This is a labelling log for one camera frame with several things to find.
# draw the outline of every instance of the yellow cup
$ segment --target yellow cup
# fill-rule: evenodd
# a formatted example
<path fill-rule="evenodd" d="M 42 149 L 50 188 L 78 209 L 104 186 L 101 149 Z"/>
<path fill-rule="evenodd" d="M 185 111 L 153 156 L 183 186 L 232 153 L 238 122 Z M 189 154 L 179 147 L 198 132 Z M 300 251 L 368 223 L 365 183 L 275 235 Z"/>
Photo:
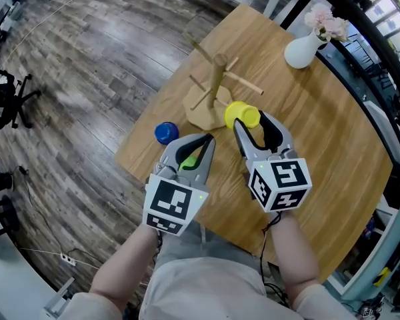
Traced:
<path fill-rule="evenodd" d="M 247 128 L 254 128 L 259 124 L 261 115 L 258 108 L 248 105 L 241 101 L 232 102 L 224 113 L 225 124 L 231 130 L 234 127 L 234 120 L 238 118 L 246 125 Z"/>

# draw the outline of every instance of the hexagonal wooden base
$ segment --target hexagonal wooden base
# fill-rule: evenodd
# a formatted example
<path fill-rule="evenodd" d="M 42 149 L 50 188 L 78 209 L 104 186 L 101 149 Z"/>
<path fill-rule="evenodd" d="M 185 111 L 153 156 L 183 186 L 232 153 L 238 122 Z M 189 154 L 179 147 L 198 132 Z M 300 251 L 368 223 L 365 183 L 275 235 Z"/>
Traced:
<path fill-rule="evenodd" d="M 215 100 L 213 108 L 209 109 L 207 108 L 207 98 L 205 98 L 200 102 L 197 108 L 194 110 L 190 109 L 190 107 L 198 101 L 201 94 L 203 94 L 203 91 L 198 86 L 194 85 L 182 102 L 188 121 L 204 131 L 211 131 L 212 129 L 224 127 L 225 106 L 220 102 Z M 219 86 L 216 97 L 225 104 L 233 102 L 230 91 L 222 85 Z"/>

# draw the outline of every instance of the wooden stand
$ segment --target wooden stand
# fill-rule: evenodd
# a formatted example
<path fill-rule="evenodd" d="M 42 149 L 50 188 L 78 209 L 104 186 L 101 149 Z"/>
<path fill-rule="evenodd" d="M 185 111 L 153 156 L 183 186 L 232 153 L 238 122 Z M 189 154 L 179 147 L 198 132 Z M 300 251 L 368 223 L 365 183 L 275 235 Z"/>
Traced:
<path fill-rule="evenodd" d="M 233 102 L 230 90 L 221 85 L 224 75 L 237 80 L 244 84 L 244 86 L 258 92 L 260 95 L 262 95 L 263 90 L 230 72 L 239 60 L 238 57 L 227 66 L 228 58 L 224 54 L 218 53 L 212 58 L 190 35 L 184 33 L 184 37 L 210 64 L 212 64 L 209 88 L 205 88 L 207 83 L 200 83 L 192 75 L 189 76 L 195 85 L 189 90 L 187 96 L 185 96 L 183 100 L 183 106 L 188 121 L 204 131 L 224 127 L 225 108 Z"/>

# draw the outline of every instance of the wooden floor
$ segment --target wooden floor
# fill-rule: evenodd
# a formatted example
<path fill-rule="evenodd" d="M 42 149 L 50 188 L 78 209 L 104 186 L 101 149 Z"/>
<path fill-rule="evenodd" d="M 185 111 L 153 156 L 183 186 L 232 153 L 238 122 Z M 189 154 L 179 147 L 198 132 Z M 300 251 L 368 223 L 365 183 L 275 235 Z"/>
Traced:
<path fill-rule="evenodd" d="M 33 206 L 18 171 L 15 191 L 8 192 L 21 221 L 20 247 L 54 253 L 79 248 L 99 260 L 80 251 L 71 256 L 98 267 L 141 221 L 143 182 L 113 157 L 192 51 L 181 33 L 202 39 L 239 3 L 262 11 L 268 0 L 74 0 L 8 59 L 34 26 L 68 1 L 22 0 L 22 17 L 2 48 L 0 65 L 18 79 L 31 73 L 26 92 L 40 89 L 43 95 L 25 107 L 34 128 L 0 131 L 0 170 L 29 170 Z M 73 293 L 87 291 L 96 272 L 81 264 L 72 268 L 55 255 L 28 255 L 57 288 L 74 276 Z"/>

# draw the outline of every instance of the person's right arm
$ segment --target person's right arm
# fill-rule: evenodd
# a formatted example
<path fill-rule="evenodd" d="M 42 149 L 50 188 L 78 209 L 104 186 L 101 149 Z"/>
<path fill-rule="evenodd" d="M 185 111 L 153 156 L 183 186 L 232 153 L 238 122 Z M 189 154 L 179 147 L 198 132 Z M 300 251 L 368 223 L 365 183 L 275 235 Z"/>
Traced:
<path fill-rule="evenodd" d="M 271 234 L 286 293 L 293 303 L 305 288 L 319 283 L 319 265 L 292 212 L 282 212 Z"/>

